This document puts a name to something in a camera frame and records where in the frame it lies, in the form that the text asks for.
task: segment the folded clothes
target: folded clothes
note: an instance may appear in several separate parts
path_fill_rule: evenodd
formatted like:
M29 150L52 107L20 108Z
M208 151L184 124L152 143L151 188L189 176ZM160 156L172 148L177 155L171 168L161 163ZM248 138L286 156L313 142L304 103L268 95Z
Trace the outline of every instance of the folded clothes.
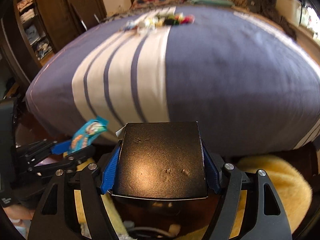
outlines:
M47 55L52 50L47 39L41 41L37 45L37 49L35 51L38 60L41 60L45 55Z
M228 0L191 0L191 3L224 7L231 7L234 5L232 1Z
M22 12L25 8L33 4L33 0L21 0L17 3L19 12Z
M32 8L32 9L28 10L27 12L25 12L24 14L22 14L20 16L20 20L21 20L21 22L25 22L25 21L29 20L30 18L32 18L34 15L35 15L35 11Z
M40 39L38 31L34 25L31 25L29 28L27 28L25 32L30 44L33 44L36 40Z

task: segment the blue gripper pad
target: blue gripper pad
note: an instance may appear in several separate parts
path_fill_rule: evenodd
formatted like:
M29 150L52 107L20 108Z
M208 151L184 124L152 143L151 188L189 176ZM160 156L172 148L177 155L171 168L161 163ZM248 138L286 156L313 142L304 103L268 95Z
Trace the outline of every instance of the blue gripper pad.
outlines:
M216 166L213 164L207 150L202 147L204 155L204 167L205 167L205 176L207 184L210 189L213 189L216 194L219 194L221 191L221 186L219 183L219 173Z
M118 158L120 154L121 147L119 146L114 155L111 157L108 165L103 171L102 184L100 186L101 192L105 194L109 189L113 188L113 183L115 182L116 169L118 164Z
M63 154L69 150L70 145L71 145L71 140L58 143L51 149L51 152L52 154L57 154L57 155Z

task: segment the blue snack wrapper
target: blue snack wrapper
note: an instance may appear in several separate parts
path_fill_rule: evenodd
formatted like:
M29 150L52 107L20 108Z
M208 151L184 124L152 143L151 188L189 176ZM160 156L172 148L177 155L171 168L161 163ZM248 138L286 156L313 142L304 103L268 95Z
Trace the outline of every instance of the blue snack wrapper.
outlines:
M108 121L100 116L89 120L73 136L68 154L79 151L91 143L103 132L107 131Z

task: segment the black cardboard box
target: black cardboard box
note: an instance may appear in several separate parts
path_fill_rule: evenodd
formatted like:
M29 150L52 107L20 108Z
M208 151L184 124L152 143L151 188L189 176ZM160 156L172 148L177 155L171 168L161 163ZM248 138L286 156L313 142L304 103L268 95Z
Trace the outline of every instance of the black cardboard box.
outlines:
M207 197L197 122L128 123L113 195L157 200Z

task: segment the metal screw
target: metal screw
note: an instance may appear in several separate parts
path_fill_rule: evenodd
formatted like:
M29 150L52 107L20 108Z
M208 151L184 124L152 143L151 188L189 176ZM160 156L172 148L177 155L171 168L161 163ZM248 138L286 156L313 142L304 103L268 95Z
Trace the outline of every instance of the metal screw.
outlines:
M95 170L97 168L97 165L95 163L90 163L88 165L89 170Z
M57 171L56 171L56 175L57 175L57 176L61 176L62 174L63 174L63 170L57 170Z
M260 176L265 176L267 173L264 170L258 170Z
M227 170L233 170L235 168L231 163L226 163L224 166Z

